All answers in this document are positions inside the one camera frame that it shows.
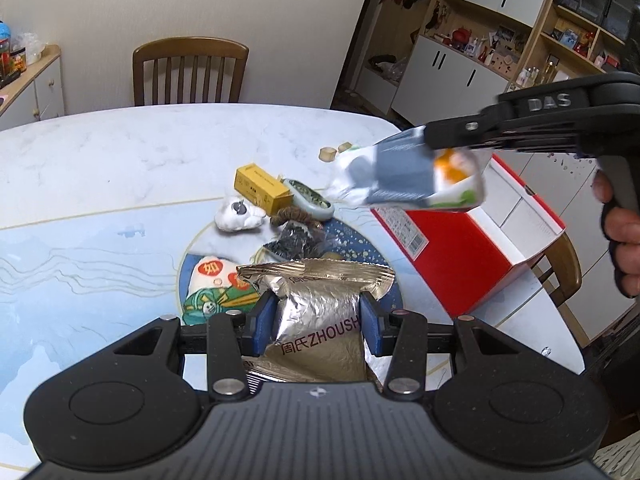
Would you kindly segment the person's right hand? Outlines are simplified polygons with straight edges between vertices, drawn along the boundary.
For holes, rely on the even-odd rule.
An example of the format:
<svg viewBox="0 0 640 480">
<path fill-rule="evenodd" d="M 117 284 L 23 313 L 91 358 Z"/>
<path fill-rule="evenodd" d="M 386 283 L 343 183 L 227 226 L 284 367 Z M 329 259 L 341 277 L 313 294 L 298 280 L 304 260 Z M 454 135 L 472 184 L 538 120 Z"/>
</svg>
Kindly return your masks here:
<svg viewBox="0 0 640 480">
<path fill-rule="evenodd" d="M 603 205 L 600 223 L 608 240 L 616 287 L 625 297 L 636 298 L 640 288 L 639 215 L 617 203 L 612 184 L 602 170 L 593 178 L 592 192 Z"/>
</svg>

